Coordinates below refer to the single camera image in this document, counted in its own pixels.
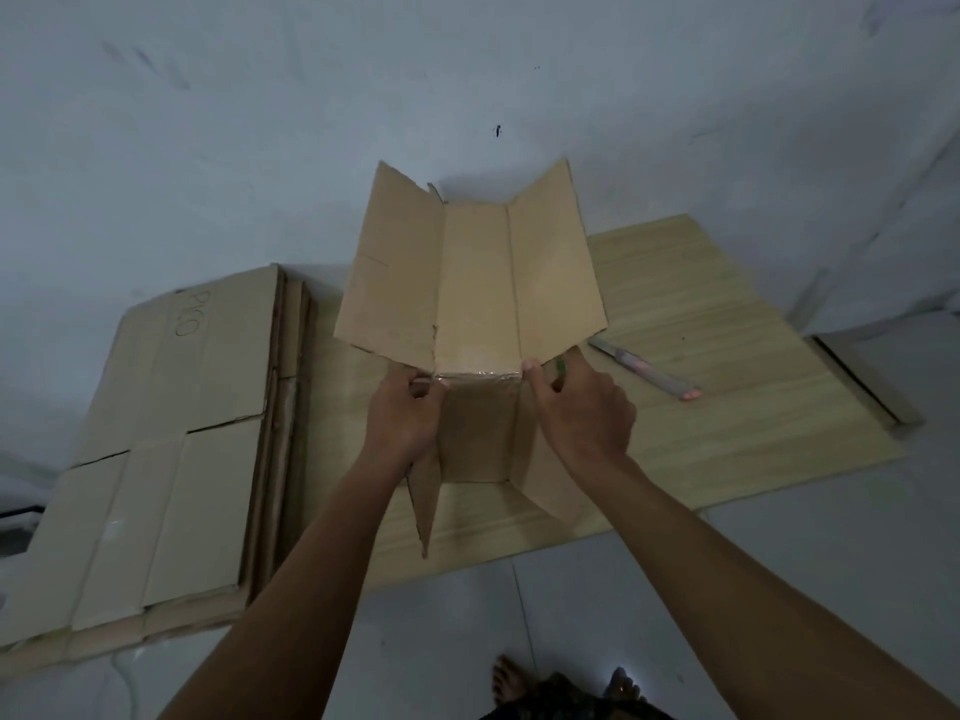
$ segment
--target hand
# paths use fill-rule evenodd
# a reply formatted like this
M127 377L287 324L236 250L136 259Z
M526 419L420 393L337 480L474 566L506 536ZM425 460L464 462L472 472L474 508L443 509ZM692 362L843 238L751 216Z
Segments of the hand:
M594 370L577 346L561 358L566 362L566 375L562 383L552 386L543 366L523 362L523 378L533 387L547 443L571 473L623 458L637 407L611 375Z
M419 375L410 366L388 373L369 400L366 413L363 451L375 459L395 462L401 470L423 455L436 438L440 407L447 395L447 384L432 381L428 389L422 389L425 394L414 397L412 382Z

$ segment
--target floor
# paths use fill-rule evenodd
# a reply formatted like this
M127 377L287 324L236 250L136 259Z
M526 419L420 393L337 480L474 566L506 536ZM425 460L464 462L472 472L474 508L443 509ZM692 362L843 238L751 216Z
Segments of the floor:
M960 703L960 321L915 316L858 350L927 418L908 458L703 517ZM222 635L19 679L0 718L156 717ZM478 718L503 651L592 690L624 666L678 718L733 717L609 533L367 596L326 717Z

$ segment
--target bare foot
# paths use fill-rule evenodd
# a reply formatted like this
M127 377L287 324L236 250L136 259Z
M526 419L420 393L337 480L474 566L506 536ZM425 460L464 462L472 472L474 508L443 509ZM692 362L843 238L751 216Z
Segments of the bare foot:
M627 672L623 667L617 667L610 675L609 684L603 691L603 696L607 700L640 700L641 689L634 684L630 677L627 677Z
M499 708L505 703L520 700L534 688L534 678L514 664L505 654L496 658L493 666L493 702Z

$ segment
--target wood grain surface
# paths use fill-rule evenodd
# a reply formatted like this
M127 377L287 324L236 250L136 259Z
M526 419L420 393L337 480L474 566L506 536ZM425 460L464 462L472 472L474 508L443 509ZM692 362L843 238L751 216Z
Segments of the wood grain surface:
M630 455L703 508L901 457L903 450L697 223L674 216L588 238L606 338L701 387L680 402L583 346L636 405ZM386 362L332 338L338 299L318 302L304 524L356 457ZM507 483L445 483L421 557L402 484L377 535L366 588L461 569L610 529L598 510L567 526Z

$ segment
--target light wood board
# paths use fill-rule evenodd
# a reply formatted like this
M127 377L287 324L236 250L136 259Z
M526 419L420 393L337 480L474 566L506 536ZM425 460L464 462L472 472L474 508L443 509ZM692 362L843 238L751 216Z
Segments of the light wood board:
M609 319L605 338L703 389L702 398L680 402L583 347L636 405L630 455L687 506L711 506L903 455L693 219L674 216L588 243ZM356 457L367 404L386 371L379 357L332 338L338 308L337 299L318 303L304 524ZM509 484L446 483L424 559L402 484L377 535L366 587L609 529L595 508L569 527Z

